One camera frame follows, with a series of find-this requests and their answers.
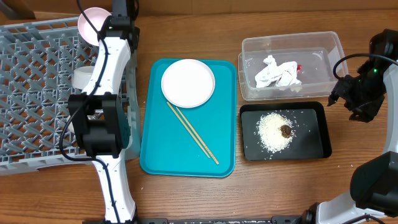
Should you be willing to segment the white napkin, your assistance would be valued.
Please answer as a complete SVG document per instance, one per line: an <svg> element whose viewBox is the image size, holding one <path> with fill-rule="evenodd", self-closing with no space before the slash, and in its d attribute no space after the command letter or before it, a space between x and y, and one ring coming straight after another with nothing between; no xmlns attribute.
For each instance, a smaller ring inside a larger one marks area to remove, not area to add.
<svg viewBox="0 0 398 224"><path fill-rule="evenodd" d="M263 62L266 67L254 77L256 88L269 87L272 84L276 87L302 84L298 79L298 63L296 61L284 62L278 65L275 58L272 55L268 55Z"/></svg>

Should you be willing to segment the brown food scrap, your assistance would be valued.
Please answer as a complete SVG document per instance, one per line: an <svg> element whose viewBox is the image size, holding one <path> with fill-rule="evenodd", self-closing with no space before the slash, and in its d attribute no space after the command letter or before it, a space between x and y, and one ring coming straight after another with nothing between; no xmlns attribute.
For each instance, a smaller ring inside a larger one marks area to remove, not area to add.
<svg viewBox="0 0 398 224"><path fill-rule="evenodd" d="M282 125L280 131L284 138L290 138L292 136L292 128L289 125Z"/></svg>

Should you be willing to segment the white rice pile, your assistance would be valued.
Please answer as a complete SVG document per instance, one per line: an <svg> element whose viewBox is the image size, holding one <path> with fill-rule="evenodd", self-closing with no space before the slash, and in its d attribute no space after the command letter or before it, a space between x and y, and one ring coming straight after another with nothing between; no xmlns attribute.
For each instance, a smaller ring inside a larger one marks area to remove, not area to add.
<svg viewBox="0 0 398 224"><path fill-rule="evenodd" d="M284 138L281 135L280 127L285 124L292 128L292 136L290 138ZM261 115L256 123L256 129L261 147L273 154L287 149L296 137L293 122L286 116L276 112Z"/></svg>

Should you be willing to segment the large white plate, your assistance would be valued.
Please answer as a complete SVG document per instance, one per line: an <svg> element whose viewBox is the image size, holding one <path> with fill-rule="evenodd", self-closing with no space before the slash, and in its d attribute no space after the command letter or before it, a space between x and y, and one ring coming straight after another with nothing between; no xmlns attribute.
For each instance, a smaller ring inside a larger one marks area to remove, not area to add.
<svg viewBox="0 0 398 224"><path fill-rule="evenodd" d="M181 59L167 67L162 75L162 93L171 104L195 108L206 103L215 90L210 67L195 59Z"/></svg>

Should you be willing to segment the wooden chopstick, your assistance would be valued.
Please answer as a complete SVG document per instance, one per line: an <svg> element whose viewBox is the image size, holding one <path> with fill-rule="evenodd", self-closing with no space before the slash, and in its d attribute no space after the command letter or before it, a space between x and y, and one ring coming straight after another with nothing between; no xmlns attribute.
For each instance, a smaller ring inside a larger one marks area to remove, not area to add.
<svg viewBox="0 0 398 224"><path fill-rule="evenodd" d="M167 101L166 104L169 106L169 108L172 110L174 115L177 117L177 119L181 122L183 127L188 131L189 135L193 138L193 140L196 142L196 144L200 147L200 149L205 153L207 158L210 158L209 154L206 152L205 148L201 145L199 140L195 137L195 135L192 133L191 129L187 126L187 124L183 121L183 119L180 117L180 115L176 112L174 107Z"/></svg>
<svg viewBox="0 0 398 224"><path fill-rule="evenodd" d="M201 144L203 145L203 147L206 149L207 153L209 154L209 156L211 156L211 158L215 161L215 163L217 165L219 165L219 161L218 159L214 156L214 154L211 152L211 150L209 149L209 147L205 144L204 140L202 140L202 138L200 137L200 135L197 133L197 131L195 130L195 128L190 124L189 120L185 117L185 115L181 112L181 110L178 107L175 107L175 109L180 113L180 115L182 116L182 118L184 119L184 121L188 124L189 128L193 131L194 135L197 137L197 139L201 142Z"/></svg>

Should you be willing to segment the pink bowl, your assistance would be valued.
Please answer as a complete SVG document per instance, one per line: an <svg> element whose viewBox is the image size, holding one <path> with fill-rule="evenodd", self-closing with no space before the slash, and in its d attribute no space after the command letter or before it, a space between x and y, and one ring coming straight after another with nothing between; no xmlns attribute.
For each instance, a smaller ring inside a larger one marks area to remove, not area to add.
<svg viewBox="0 0 398 224"><path fill-rule="evenodd" d="M100 31L106 18L111 15L107 10L100 7L91 7L84 10L87 18L91 21L97 31ZM78 18L78 31L81 37L89 44L99 46L97 33L90 26L83 14Z"/></svg>

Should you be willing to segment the grey bowl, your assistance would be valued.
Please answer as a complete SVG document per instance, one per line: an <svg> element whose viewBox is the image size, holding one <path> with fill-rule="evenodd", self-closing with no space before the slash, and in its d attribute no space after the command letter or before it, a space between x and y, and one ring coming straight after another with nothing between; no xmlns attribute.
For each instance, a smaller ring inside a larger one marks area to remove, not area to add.
<svg viewBox="0 0 398 224"><path fill-rule="evenodd" d="M94 66L84 66L76 68L73 71L72 87L79 90L84 89L84 87L86 87L88 82L90 81L94 68Z"/></svg>

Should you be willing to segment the white cup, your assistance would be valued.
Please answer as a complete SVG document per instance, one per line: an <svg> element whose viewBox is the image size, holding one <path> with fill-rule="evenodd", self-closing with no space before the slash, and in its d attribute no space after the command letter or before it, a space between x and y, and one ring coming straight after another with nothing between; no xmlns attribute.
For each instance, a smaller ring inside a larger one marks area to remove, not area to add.
<svg viewBox="0 0 398 224"><path fill-rule="evenodd" d="M70 133L72 133L72 134L75 133L75 130L74 130L74 127L73 127L73 123L70 123L70 124L68 125L68 131L69 131Z"/></svg>

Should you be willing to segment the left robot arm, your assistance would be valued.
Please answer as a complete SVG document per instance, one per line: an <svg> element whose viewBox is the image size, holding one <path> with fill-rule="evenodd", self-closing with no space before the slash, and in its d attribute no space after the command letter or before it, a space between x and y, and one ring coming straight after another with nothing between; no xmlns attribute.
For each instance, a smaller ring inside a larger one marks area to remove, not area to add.
<svg viewBox="0 0 398 224"><path fill-rule="evenodd" d="M70 95L67 125L100 179L106 207L104 223L137 223L136 204L126 174L131 127L119 95L124 70L137 50L140 30L134 25L138 0L113 1L112 12L82 9L78 31L99 48L93 73L80 94Z"/></svg>

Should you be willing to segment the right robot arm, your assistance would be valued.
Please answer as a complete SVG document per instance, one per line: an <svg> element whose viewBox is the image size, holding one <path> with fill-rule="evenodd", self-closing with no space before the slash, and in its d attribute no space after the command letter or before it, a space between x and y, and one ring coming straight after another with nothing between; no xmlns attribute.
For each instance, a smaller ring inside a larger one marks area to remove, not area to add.
<svg viewBox="0 0 398 224"><path fill-rule="evenodd" d="M397 216L397 31L385 29L369 41L367 53L347 55L337 67L351 59L364 57L357 75L337 76L328 104L339 99L351 112L352 121L368 123L385 103L386 131L380 155L358 166L349 190L325 202L314 203L297 223L382 223Z"/></svg>

